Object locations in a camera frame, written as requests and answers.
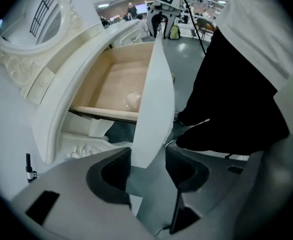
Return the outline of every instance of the cable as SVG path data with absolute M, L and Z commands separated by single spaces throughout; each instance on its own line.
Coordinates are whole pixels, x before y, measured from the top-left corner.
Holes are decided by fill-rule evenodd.
M 160 232 L 162 230 L 168 230 L 170 227 L 171 227 L 170 225 L 169 226 L 164 226 L 163 228 L 160 229 L 160 231 L 154 237 L 156 237 L 158 234 L 160 234 Z
M 206 55 L 207 53 L 206 53 L 206 50 L 205 50 L 205 48 L 204 48 L 204 46 L 203 46 L 203 43 L 202 43 L 202 40 L 201 40 L 201 38 L 200 38 L 200 35 L 199 35 L 199 32 L 198 32 L 197 26 L 196 26 L 196 24 L 195 24 L 195 21 L 194 21 L 194 19 L 193 19 L 192 12 L 191 12 L 191 9 L 190 9 L 190 6 L 189 6 L 187 0 L 184 0 L 184 2 L 185 2 L 185 4 L 186 4 L 186 8 L 188 9 L 188 13 L 190 14 L 190 17 L 191 17 L 191 20 L 192 20 L 192 23 L 193 23 L 194 30 L 196 31 L 197 37 L 198 37 L 198 39 L 200 40 L 200 44 L 201 44 L 202 50 L 203 50 L 203 52 L 204 52 L 204 55 Z

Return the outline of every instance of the white shirt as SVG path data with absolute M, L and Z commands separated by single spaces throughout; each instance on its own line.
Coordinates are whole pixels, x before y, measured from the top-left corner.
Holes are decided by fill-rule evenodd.
M 277 90 L 285 85 L 293 74 L 293 23 L 277 0 L 230 0 L 215 22 Z
M 141 38 L 149 37 L 149 28 L 148 28 L 148 24 L 145 20 L 139 19 L 139 23 L 138 23 L 137 27 L 141 33 Z

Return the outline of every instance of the person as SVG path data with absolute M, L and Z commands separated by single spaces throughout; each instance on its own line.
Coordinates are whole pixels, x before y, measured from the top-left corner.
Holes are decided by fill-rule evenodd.
M 128 3 L 127 16 L 129 20 L 135 20 L 138 15 L 138 10 L 131 2 Z
M 250 155 L 289 134 L 273 97 L 293 74 L 293 24 L 277 0 L 230 0 L 167 146 Z
M 142 14 L 138 14 L 136 16 L 137 19 L 139 19 L 139 23 L 137 24 L 137 28 L 141 33 L 141 39 L 142 41 L 149 37 L 149 28 L 147 22 L 143 19 Z

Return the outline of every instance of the black pants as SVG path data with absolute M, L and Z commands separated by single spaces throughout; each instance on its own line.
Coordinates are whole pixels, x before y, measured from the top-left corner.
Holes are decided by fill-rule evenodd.
M 217 30 L 178 119 L 197 125 L 178 137 L 180 148 L 250 155 L 289 134 L 273 96 L 277 90 Z

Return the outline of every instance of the gray floor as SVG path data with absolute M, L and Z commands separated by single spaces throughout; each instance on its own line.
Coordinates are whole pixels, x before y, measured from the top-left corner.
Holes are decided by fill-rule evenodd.
M 182 37 L 179 40 L 163 41 L 163 48 L 172 74 L 175 75 L 175 109 L 185 108 L 192 92 L 193 82 L 204 58 L 199 40 Z M 175 124 L 169 140 L 175 139 L 186 129 L 179 123 Z M 111 143 L 133 141 L 135 125 L 116 122 L 107 132 Z M 161 149 L 147 169 L 132 167 L 127 182 L 129 194 L 143 197 L 137 218 L 145 228 L 155 235 L 161 228 L 171 224 L 177 189 L 165 168 L 165 152 Z M 168 230 L 162 231 L 158 238 L 164 238 Z

